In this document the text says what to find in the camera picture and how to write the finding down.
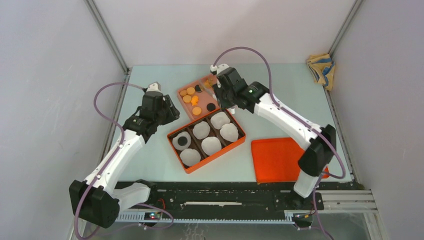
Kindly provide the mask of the pink cookie tray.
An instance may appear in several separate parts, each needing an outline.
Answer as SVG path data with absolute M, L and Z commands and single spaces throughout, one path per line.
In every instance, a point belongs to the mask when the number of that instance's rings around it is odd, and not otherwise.
M 203 88 L 203 86 L 201 85 L 202 83 L 202 81 L 204 81 L 204 80 L 206 80 L 206 78 L 213 78 L 213 79 L 216 79 L 215 80 L 215 84 L 217 83 L 217 78 L 214 76 L 214 75 L 212 75 L 212 74 L 209 74 L 209 75 L 206 75 L 206 76 L 204 76 L 204 77 L 202 77 L 202 78 L 199 78 L 199 79 L 197 79 L 197 80 L 194 80 L 194 81 L 192 81 L 192 82 L 190 82 L 190 83 L 188 83 L 188 84 L 186 84 L 185 86 L 183 86 L 183 87 L 180 87 L 177 91 L 176 91 L 176 95 L 177 95 L 177 99 L 179 100 L 179 102 L 181 103 L 181 105 L 182 105 L 182 107 L 183 107 L 183 110 L 186 112 L 186 114 L 187 114 L 187 116 L 188 116 L 188 118 L 191 120 L 191 121 L 194 121 L 194 120 L 197 120 L 197 119 L 199 119 L 199 118 L 202 118 L 202 117 L 204 117 L 204 116 L 206 116 L 206 115 L 208 115 L 209 113 L 211 113 L 211 112 L 209 112 L 208 110 L 207 110 L 207 104 L 209 104 L 209 103 L 213 103 L 213 104 L 215 104 L 215 106 L 216 106 L 216 109 L 215 110 L 217 110 L 217 109 L 219 109 L 220 107 L 219 107 L 219 105 L 218 105 L 218 103 L 211 97 L 211 95 L 209 95 L 205 90 L 204 90 L 204 88 Z M 200 85 L 202 88 L 203 88 L 203 92 L 200 92 L 200 93 L 198 93 L 198 92 L 195 92 L 195 94 L 194 95 L 191 95 L 191 97 L 192 96 L 198 96 L 198 98 L 199 98 L 199 100 L 198 100 L 198 104 L 197 105 L 195 105 L 195 106 L 192 106 L 192 104 L 189 102 L 189 103 L 185 103 L 184 101 L 183 101 L 183 97 L 181 97 L 180 96 L 180 91 L 182 91 L 182 90 L 186 90 L 187 88 L 189 88 L 189 87 L 195 87 L 195 85 Z M 194 107 L 200 107 L 201 109 L 202 109 L 202 113 L 200 114 L 200 115 L 198 115 L 198 116 L 195 116 L 195 115 L 193 115 L 193 113 L 192 113 L 192 109 L 194 108 Z

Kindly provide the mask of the orange cookie box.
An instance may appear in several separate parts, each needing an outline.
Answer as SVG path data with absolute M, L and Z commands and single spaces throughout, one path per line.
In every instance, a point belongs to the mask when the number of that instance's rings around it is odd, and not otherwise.
M 214 110 L 167 135 L 186 174 L 245 142 L 246 133 L 227 110 Z

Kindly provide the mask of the metal tongs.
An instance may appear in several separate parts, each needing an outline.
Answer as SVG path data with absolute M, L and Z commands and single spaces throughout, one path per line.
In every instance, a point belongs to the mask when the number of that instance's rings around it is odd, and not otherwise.
M 203 80 L 202 82 L 201 82 L 201 85 L 202 85 L 202 87 L 204 88 L 204 90 L 209 94 L 209 95 L 211 95 L 211 97 L 217 102 L 217 103 L 219 103 L 219 101 L 218 101 L 218 99 L 217 99 L 217 96 L 216 96 L 216 94 L 215 94 L 215 92 L 214 92 L 214 89 L 213 89 L 213 85 L 216 83 L 216 79 L 215 78 L 209 78 L 209 77 L 207 77 L 206 78 L 206 80 Z

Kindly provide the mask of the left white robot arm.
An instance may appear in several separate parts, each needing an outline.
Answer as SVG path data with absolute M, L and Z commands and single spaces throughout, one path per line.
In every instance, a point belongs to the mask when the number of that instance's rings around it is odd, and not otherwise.
M 116 185 L 129 164 L 159 126 L 169 124 L 180 117 L 180 112 L 169 95 L 158 90 L 146 91 L 141 105 L 124 122 L 121 136 L 101 163 L 84 181 L 74 180 L 69 187 L 73 213 L 101 228 L 109 228 L 118 215 L 137 204 L 153 208 L 158 194 L 153 184 L 145 180 L 117 189 Z

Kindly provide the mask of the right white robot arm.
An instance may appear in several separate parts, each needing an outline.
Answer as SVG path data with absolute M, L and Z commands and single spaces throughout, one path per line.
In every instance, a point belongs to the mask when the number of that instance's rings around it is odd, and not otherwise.
M 278 101 L 262 83 L 254 81 L 247 84 L 233 67 L 212 65 L 210 72 L 217 78 L 212 88 L 222 109 L 238 107 L 270 121 L 304 151 L 298 160 L 300 172 L 290 196 L 295 208 L 304 209 L 310 204 L 310 195 L 334 156 L 335 128 L 329 124 L 322 127 L 306 120 Z

